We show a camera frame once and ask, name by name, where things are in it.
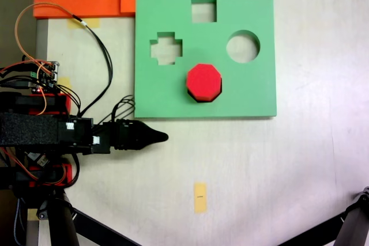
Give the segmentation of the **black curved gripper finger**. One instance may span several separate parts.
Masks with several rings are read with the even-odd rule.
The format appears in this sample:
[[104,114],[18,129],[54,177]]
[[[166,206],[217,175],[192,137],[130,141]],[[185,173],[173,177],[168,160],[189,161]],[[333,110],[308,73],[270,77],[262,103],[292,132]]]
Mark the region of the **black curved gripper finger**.
[[129,143],[129,150],[142,150],[143,148],[160,142],[165,142],[168,137],[147,137],[147,138],[136,138]]

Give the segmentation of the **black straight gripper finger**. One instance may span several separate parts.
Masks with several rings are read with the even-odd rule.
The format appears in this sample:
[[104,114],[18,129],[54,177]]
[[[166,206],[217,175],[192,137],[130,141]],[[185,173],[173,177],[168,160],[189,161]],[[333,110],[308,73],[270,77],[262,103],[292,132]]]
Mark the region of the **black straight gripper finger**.
[[139,120],[129,121],[130,134],[137,138],[168,138],[164,132],[154,130]]

